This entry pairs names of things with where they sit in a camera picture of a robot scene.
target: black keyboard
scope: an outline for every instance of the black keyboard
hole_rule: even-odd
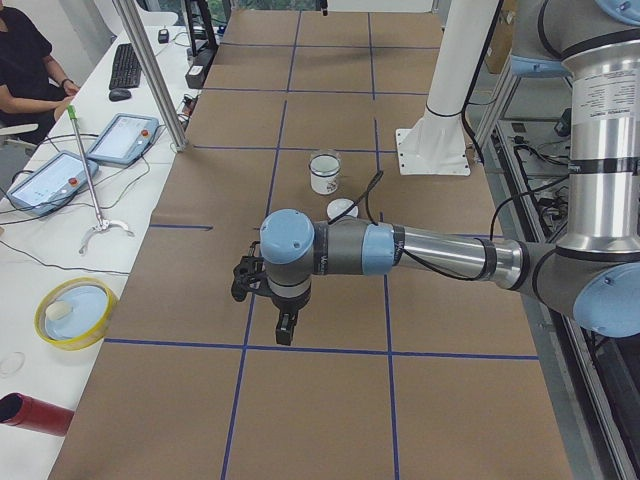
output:
[[[113,59],[109,90],[138,87],[141,73],[140,62],[133,51],[133,45],[130,43],[118,45],[116,56]]]

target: blue joint cap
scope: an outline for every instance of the blue joint cap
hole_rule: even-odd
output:
[[[640,333],[640,263],[610,268],[580,292],[573,306],[578,324],[607,337]]]
[[[640,27],[640,2],[637,0],[596,0],[596,3],[619,22]]]
[[[315,236],[311,220],[297,210],[273,212],[260,227],[260,252],[264,259],[285,265],[302,258],[313,245]]]
[[[395,253],[391,225],[369,225],[362,241],[362,273],[384,275],[393,267]]]
[[[568,77],[571,72],[559,60],[519,57],[511,55],[511,71],[517,77],[555,78]]]

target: device screen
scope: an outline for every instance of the device screen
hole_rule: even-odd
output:
[[[144,118],[120,117],[102,137],[100,143],[91,149],[91,155],[114,159],[125,158],[148,121]]]
[[[28,205],[40,205],[51,201],[51,197],[65,186],[68,186],[69,193],[72,193],[73,188],[69,185],[69,179],[77,178],[82,172],[80,160],[62,154],[55,162],[38,171],[37,174],[33,174],[24,185],[13,191],[12,195]]]

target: yellow ring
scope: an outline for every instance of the yellow ring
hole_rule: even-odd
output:
[[[94,286],[101,288],[107,294],[107,308],[105,308],[104,313],[100,317],[100,319],[96,322],[96,324],[91,327],[89,330],[84,332],[82,335],[78,335],[77,337],[69,338],[66,340],[55,340],[47,335],[46,330],[44,329],[45,322],[45,310],[51,303],[53,303],[61,294],[71,290],[72,288],[80,287],[80,286]],[[114,307],[118,303],[118,297],[116,297],[115,293],[111,291],[109,287],[107,287],[104,283],[95,278],[89,277],[81,277],[73,280],[69,280],[64,282],[61,285],[58,285],[56,288],[51,290],[40,302],[38,305],[38,309],[36,310],[36,315],[34,319],[36,333],[40,338],[42,338],[45,342],[50,343],[51,345],[61,348],[62,350],[80,350],[81,348],[88,347],[89,345],[93,345],[102,337],[104,337],[105,332],[107,331],[107,325],[109,323],[109,317],[111,316],[111,312]]]

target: printed label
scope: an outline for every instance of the printed label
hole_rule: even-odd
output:
[[[618,70],[573,83],[573,125],[636,118],[640,111],[640,71]]]

